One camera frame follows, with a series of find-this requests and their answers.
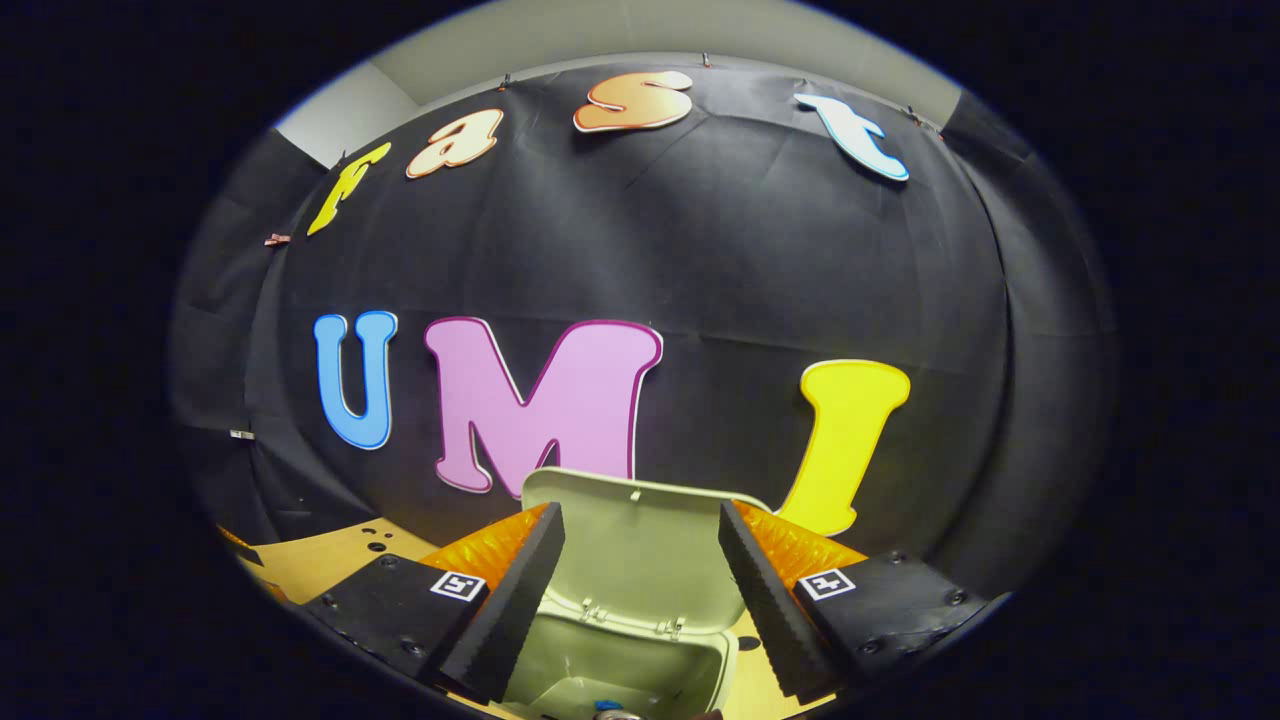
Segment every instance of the white wall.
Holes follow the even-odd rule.
[[[836,81],[833,78],[829,78],[827,76],[822,76],[822,74],[818,74],[818,73],[814,73],[814,72],[810,72],[810,70],[801,70],[801,69],[796,69],[796,68],[787,68],[785,65],[778,65],[778,64],[774,64],[774,63],[762,63],[759,60],[749,60],[749,59],[745,59],[745,58],[730,58],[730,56],[726,56],[726,55],[716,55],[716,56],[708,58],[708,59],[712,61],[712,67],[713,68],[733,68],[733,69],[742,69],[742,70],[753,70],[754,69],[754,70],[771,72],[771,73],[794,74],[794,76],[808,78],[810,81],[849,85],[849,81]],[[636,64],[655,64],[655,65],[663,65],[663,64],[666,64],[666,65],[671,65],[672,69],[678,69],[681,65],[690,65],[690,64],[700,65],[701,61],[703,61],[701,54],[694,55],[694,54],[690,54],[690,53],[618,53],[618,54],[613,54],[613,55],[596,55],[594,58],[579,58],[576,60],[566,60],[563,63],[550,63],[548,65],[539,65],[536,68],[521,68],[518,72],[511,73],[511,82],[516,83],[516,82],[520,82],[520,81],[526,79],[526,78],[548,76],[548,74],[558,73],[558,72],[562,72],[562,70],[571,70],[573,68],[585,68],[588,65],[595,65],[595,64],[600,64],[600,63],[636,63]],[[444,97],[439,97],[439,99],[436,99],[436,100],[434,100],[431,102],[428,102],[428,104],[422,105],[421,108],[419,108],[413,113],[413,117],[424,115],[426,113],[430,113],[431,110],[435,110],[436,108],[443,108],[444,105],[448,105],[451,102],[457,102],[458,100],[462,100],[463,97],[468,97],[468,96],[475,95],[477,92],[485,92],[485,91],[489,91],[489,90],[494,90],[495,87],[498,87],[502,83],[502,81],[503,81],[504,77],[506,77],[506,73],[503,73],[503,77],[488,78],[488,79],[485,79],[483,82],[479,82],[479,83],[475,83],[475,85],[472,85],[470,87],[465,87],[465,88],[462,88],[462,90],[460,90],[457,92],[452,92],[449,95],[445,95]],[[887,97],[882,97],[879,95],[876,95],[876,94],[872,94],[872,92],[867,92],[861,87],[854,87],[852,90],[854,90],[854,92],[856,92],[859,95],[864,95],[864,96],[874,99],[874,100],[877,100],[879,102],[884,102],[886,105],[891,105],[891,106],[896,106],[896,108],[900,108],[902,110],[906,110],[906,104],[900,104],[900,102],[897,102],[895,100],[890,100]],[[955,109],[954,105],[955,104],[952,102],[951,109]],[[947,110],[947,117],[948,118],[950,118],[950,110],[951,109]],[[945,120],[943,122],[937,122],[936,119],[925,115],[924,113],[920,113],[919,108],[913,106],[913,110],[915,110],[916,115],[919,115],[920,118],[923,118],[925,120],[929,120],[936,127],[942,127],[943,124],[946,124]]]
[[[419,105],[431,106],[508,72],[518,79],[531,68],[554,72],[607,54],[700,60],[704,51],[713,65],[717,58],[750,58],[835,78],[911,105],[938,127],[960,99],[955,82],[892,38],[785,0],[497,0],[411,35],[371,61]]]
[[[306,99],[275,129],[332,168],[343,151],[403,124],[419,105],[372,63],[361,63]]]

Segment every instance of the letter u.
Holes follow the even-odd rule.
[[[320,377],[320,404],[329,427],[361,450],[378,450],[392,434],[392,396],[387,378],[387,343],[396,334],[396,315],[371,310],[356,318],[356,336],[364,346],[365,414],[347,409],[342,391],[342,340],[347,319],[342,315],[316,318],[316,370]]]

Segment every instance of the bin lid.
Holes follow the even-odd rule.
[[[559,502],[564,547],[547,594],[603,620],[648,625],[684,618],[682,633],[714,633],[745,605],[721,551],[719,505],[732,492],[540,468],[525,480],[526,509]]]

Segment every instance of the letter m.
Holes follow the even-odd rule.
[[[662,336],[653,329],[614,320],[572,325],[527,401],[484,320],[444,318],[422,340],[440,375],[444,456],[435,473],[445,483],[489,492],[493,478],[476,460],[477,443],[515,498],[553,446],[563,468],[631,477],[640,383],[662,360]]]

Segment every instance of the lid hinge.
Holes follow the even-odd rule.
[[[603,623],[604,619],[608,618],[608,615],[609,615],[608,610],[605,610],[599,605],[591,607],[591,598],[586,598],[582,601],[582,616],[579,618],[579,620],[581,620],[582,623],[586,623],[588,620],[598,620]]]
[[[659,635],[671,635],[672,641],[680,639],[680,632],[685,629],[685,618],[680,616],[675,620],[667,620],[666,623],[658,623],[654,628]]]

